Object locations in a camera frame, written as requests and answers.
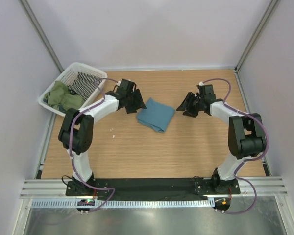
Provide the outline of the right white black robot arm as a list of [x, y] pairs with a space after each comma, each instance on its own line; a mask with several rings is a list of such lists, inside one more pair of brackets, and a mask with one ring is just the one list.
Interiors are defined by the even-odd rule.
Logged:
[[229, 188], [236, 185], [237, 173], [243, 165], [265, 151], [266, 132], [260, 114], [239, 111], [225, 100], [216, 98], [212, 85], [200, 83], [197, 88], [198, 93], [189, 92], [176, 110], [192, 118], [204, 112], [228, 125], [229, 155], [211, 177], [212, 190], [217, 194], [226, 194]]

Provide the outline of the blue tank top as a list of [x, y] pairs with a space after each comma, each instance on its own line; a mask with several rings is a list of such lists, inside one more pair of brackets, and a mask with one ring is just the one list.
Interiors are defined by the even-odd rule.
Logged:
[[155, 132], [164, 133], [174, 113], [175, 109], [173, 107], [149, 98], [146, 103], [146, 109], [142, 109], [136, 118], [138, 123], [153, 129]]

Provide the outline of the green tank top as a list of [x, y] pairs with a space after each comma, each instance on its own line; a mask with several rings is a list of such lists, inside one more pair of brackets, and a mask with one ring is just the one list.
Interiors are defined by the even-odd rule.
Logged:
[[78, 94], [71, 93], [68, 86], [61, 81], [55, 81], [51, 90], [44, 94], [43, 102], [57, 111], [66, 113], [70, 108], [81, 108], [85, 100]]

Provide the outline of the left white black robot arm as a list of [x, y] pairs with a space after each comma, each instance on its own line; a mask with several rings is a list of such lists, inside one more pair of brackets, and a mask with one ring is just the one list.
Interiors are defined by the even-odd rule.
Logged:
[[94, 125], [121, 108], [127, 114], [146, 108], [140, 90], [131, 80], [122, 79], [95, 103], [79, 110], [70, 108], [66, 112], [58, 139], [67, 150], [73, 168], [71, 180], [67, 182], [67, 196], [89, 196], [94, 191], [114, 193], [114, 188], [96, 187], [88, 150], [93, 141]]

